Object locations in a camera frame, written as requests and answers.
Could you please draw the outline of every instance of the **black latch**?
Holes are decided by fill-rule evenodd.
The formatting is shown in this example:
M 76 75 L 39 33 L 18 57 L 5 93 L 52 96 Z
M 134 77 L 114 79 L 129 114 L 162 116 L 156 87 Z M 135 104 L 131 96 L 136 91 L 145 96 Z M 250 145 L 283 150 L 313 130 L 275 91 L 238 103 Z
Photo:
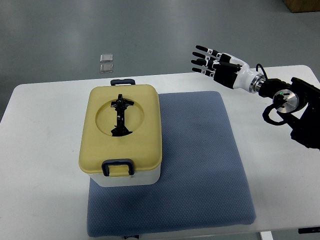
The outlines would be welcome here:
M 122 137 L 132 133 L 125 126 L 125 110 L 128 106 L 133 106 L 134 101 L 124 99 L 122 94 L 118 95 L 116 101 L 111 102 L 111 107 L 116 110 L 116 126 L 111 130 L 112 137 Z

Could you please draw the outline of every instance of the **yellow lid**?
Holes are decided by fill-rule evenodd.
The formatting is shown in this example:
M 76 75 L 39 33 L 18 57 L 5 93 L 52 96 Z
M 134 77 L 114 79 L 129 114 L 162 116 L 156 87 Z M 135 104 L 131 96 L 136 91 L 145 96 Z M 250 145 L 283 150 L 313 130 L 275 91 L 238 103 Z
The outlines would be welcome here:
M 123 98 L 134 104 L 124 111 L 125 136 L 112 136 L 117 111 L 111 102 Z M 159 96 L 151 85 L 100 86 L 89 96 L 83 126 L 79 166 L 87 174 L 103 172 L 105 160 L 130 159 L 134 171 L 150 171 L 162 161 Z M 110 176 L 127 176 L 128 166 L 110 166 Z

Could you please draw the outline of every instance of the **storage box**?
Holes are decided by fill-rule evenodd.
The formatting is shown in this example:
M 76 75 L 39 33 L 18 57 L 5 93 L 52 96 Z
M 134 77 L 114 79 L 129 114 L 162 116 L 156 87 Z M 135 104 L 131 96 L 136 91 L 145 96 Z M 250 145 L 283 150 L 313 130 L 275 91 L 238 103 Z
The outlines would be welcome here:
M 111 85 L 90 93 L 79 166 L 102 187 L 154 184 L 162 161 L 159 96 L 132 79 Z

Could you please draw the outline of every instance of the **gray floor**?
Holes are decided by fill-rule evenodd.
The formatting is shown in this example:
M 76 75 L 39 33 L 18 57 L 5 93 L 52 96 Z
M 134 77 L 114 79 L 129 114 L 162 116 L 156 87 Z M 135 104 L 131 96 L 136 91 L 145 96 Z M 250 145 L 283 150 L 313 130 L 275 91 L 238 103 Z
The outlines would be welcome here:
M 252 67 L 307 65 L 320 79 L 320 12 L 290 13 L 281 0 L 1 0 L 0 119 L 17 85 L 187 73 L 195 45 Z M 103 53 L 113 54 L 113 73 L 100 74 Z

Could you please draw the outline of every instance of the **small square tile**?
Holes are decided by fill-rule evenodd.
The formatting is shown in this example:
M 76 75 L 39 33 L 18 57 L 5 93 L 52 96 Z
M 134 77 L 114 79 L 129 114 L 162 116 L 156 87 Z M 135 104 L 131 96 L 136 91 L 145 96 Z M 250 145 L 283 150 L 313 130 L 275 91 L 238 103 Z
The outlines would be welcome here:
M 102 54 L 100 57 L 100 63 L 112 62 L 113 58 L 114 58 L 114 55 L 112 53 Z
M 101 64 L 101 67 L 100 67 L 101 74 L 112 73 L 113 71 L 114 71 L 114 64 L 113 63 Z

